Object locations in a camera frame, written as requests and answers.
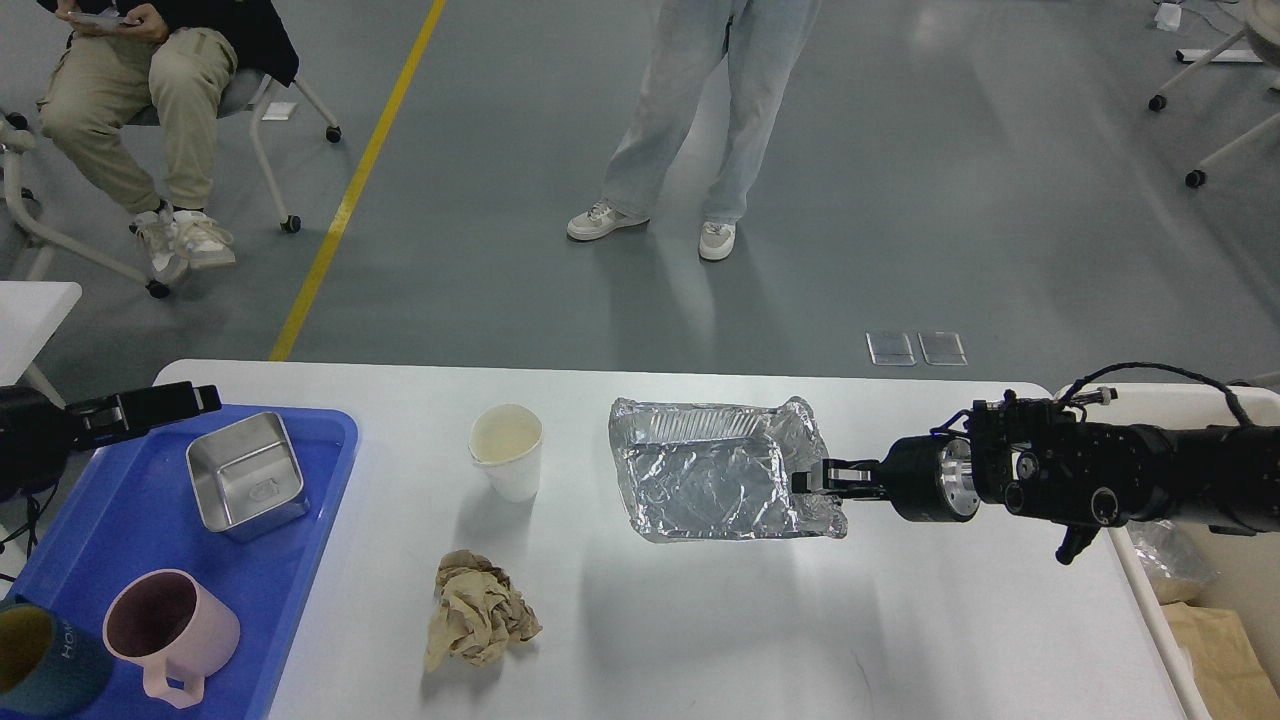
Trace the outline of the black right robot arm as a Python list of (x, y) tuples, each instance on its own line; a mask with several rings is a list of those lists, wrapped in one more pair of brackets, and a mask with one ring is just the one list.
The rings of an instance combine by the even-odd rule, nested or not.
[(1069, 565), (1103, 529), (1185, 520), (1252, 537), (1279, 528), (1279, 430), (1257, 423), (1236, 384), (1178, 374), (1221, 393), (1228, 425), (1166, 429), (1091, 421), (1119, 392), (1103, 366), (1057, 398), (1012, 389), (977, 400), (923, 436), (897, 439), (881, 460), (823, 457), (794, 471), (790, 489), (836, 500), (886, 501), (909, 521), (965, 523), (982, 503), (1064, 528), (1055, 557)]

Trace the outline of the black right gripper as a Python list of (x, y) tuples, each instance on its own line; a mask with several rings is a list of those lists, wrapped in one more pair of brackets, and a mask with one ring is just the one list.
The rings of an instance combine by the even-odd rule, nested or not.
[(951, 436), (901, 438), (882, 464), (823, 457), (808, 470), (791, 474), (791, 492), (837, 501), (888, 497), (893, 510), (909, 521), (965, 523), (980, 506), (970, 443)]

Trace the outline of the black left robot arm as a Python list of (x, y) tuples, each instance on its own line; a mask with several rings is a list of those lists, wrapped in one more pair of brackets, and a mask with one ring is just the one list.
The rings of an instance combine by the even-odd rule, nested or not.
[(5, 386), (1, 391), (1, 501), (22, 498), (23, 524), (3, 537), (22, 534), (38, 543), (36, 524), (47, 503), (37, 493), (58, 488), (73, 452), (101, 448), (146, 436), (154, 428), (223, 407), (215, 386), (178, 382), (102, 396), (59, 407), (40, 391)]

